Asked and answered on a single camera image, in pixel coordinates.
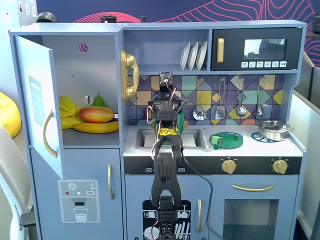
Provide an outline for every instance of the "sink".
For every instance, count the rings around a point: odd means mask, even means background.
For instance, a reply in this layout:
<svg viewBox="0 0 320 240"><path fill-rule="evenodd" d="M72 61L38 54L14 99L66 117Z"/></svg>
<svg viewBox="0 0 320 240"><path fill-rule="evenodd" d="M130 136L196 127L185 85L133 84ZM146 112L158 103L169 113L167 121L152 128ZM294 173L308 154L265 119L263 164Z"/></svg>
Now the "sink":
<svg viewBox="0 0 320 240"><path fill-rule="evenodd" d="M182 142L185 149L205 149L206 144L200 129L184 129ZM136 149L151 149L156 140L154 129L140 129L137 132ZM171 148L170 145L162 145L162 148Z"/></svg>

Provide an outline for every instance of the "white plate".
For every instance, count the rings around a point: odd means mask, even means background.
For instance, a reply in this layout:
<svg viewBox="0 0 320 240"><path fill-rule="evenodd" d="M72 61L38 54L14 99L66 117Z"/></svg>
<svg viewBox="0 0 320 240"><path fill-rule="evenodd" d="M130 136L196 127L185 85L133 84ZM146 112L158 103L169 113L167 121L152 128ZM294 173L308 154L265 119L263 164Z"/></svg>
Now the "white plate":
<svg viewBox="0 0 320 240"><path fill-rule="evenodd" d="M190 42L188 42L188 44L185 46L181 55L180 67L182 71L185 70L187 60L188 60L189 50L190 50Z"/></svg>
<svg viewBox="0 0 320 240"><path fill-rule="evenodd" d="M191 49L190 56L189 56L189 62L188 66L190 71L192 71L192 68L195 65L196 57L197 57L197 52L198 52L198 41L195 42L195 45Z"/></svg>
<svg viewBox="0 0 320 240"><path fill-rule="evenodd" d="M208 43L205 41L198 52L198 56L196 57L196 68L200 71L202 64L204 64L204 60L206 57Z"/></svg>

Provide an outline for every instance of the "robotic arm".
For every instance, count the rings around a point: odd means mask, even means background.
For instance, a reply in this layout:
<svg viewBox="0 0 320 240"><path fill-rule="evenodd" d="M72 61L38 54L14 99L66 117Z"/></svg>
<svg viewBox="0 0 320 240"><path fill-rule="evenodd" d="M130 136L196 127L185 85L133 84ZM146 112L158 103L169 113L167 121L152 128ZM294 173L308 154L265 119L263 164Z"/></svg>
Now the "robotic arm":
<svg viewBox="0 0 320 240"><path fill-rule="evenodd" d="M173 226L178 220L181 206L181 189L177 178L177 162L181 161L181 140L178 136L177 119L182 101L173 94L172 72L159 74L160 96L148 104L156 112L157 138L154 146L154 180L151 188L152 205L157 207L159 223L158 240L175 240ZM160 153L164 142L171 145L171 153ZM161 196L168 190L172 196Z"/></svg>

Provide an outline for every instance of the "colorful tile backsplash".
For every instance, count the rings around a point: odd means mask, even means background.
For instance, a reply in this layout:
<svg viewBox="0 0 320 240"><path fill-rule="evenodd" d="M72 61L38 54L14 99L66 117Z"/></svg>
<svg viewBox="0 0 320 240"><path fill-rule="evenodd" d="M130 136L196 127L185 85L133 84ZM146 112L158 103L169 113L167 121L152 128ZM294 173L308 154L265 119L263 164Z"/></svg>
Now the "colorful tile backsplash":
<svg viewBox="0 0 320 240"><path fill-rule="evenodd" d="M220 84L219 94L220 77L224 77L225 86L223 82ZM176 94L190 101L183 107L184 118L188 120L189 125L254 125L255 121L260 119L279 119L284 78L283 74L265 75L264 84L260 83L259 92L264 112L262 117L256 114L259 103L258 75L244 75L244 86L238 75L174 76L173 83ZM246 108L244 117L236 114L239 104L238 88L240 91L243 90L242 104ZM159 90L159 76L140 76L136 95L127 101L130 125L147 125L148 101L159 96ZM193 117L193 110L200 102L197 90L200 95L203 92L201 105L207 110L207 118L202 121ZM226 116L225 119L216 120L216 109L221 104L221 98Z"/></svg>

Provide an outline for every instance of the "toy kitchen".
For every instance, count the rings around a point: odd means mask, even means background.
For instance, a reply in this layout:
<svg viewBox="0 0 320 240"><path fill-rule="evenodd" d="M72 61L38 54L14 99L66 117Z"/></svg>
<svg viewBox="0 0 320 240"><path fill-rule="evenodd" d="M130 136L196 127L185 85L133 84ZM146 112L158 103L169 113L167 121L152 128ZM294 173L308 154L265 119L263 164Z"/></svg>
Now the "toy kitchen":
<svg viewBox="0 0 320 240"><path fill-rule="evenodd" d="M174 238L292 240L306 149L289 116L305 33L295 20L11 31L39 239L160 239L150 103L168 96L183 101Z"/></svg>

